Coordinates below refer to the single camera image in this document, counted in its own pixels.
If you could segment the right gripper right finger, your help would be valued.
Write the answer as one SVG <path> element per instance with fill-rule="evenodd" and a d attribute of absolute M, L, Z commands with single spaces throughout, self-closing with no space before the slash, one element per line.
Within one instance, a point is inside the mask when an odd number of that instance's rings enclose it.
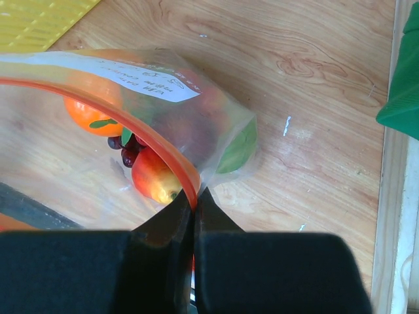
<path fill-rule="evenodd" d="M 245 232 L 199 197 L 194 227 L 199 313 L 371 313 L 355 258 L 334 234 Z"/>

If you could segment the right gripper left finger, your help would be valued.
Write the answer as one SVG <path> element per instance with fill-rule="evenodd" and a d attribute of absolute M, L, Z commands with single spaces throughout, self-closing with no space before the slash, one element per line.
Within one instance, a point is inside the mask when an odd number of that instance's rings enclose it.
<path fill-rule="evenodd" d="M 186 195 L 134 230 L 1 233 L 2 313 L 187 313 Z"/>

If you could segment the green cabbage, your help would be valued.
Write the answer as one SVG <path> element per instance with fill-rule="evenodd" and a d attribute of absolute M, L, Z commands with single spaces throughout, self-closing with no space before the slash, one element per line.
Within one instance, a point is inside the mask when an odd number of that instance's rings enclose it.
<path fill-rule="evenodd" d="M 239 170 L 255 154 L 256 148 L 257 120 L 254 118 L 225 149 L 216 173 L 225 174 Z"/>

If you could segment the purple grape bunch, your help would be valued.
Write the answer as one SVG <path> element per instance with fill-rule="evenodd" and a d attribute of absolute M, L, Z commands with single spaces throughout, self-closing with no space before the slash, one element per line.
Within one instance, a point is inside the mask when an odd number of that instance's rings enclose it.
<path fill-rule="evenodd" d="M 122 163 L 128 168 L 132 168 L 139 152 L 145 148 L 134 135 L 131 135 L 125 145 L 122 144 L 121 136 L 108 137 L 107 144 L 111 149 L 120 150 Z"/>

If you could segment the red lychee with leaves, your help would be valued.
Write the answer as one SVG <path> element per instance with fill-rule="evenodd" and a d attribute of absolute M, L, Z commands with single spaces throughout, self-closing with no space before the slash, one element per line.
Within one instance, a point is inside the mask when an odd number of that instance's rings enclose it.
<path fill-rule="evenodd" d="M 87 130 L 95 135 L 109 137 L 113 140 L 112 149 L 141 150 L 146 147 L 144 141 L 134 135 L 128 128 L 125 128 L 112 118 L 100 118 L 87 123 Z"/>

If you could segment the clear zip top bag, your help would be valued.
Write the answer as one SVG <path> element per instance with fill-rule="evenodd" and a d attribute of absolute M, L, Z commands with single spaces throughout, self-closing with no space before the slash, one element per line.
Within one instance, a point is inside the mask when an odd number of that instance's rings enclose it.
<path fill-rule="evenodd" d="M 1 55 L 1 183 L 86 229 L 132 229 L 165 205 L 139 193 L 132 168 L 87 123 L 112 118 L 155 151 L 189 203 L 256 118 L 171 50 L 71 50 Z"/>

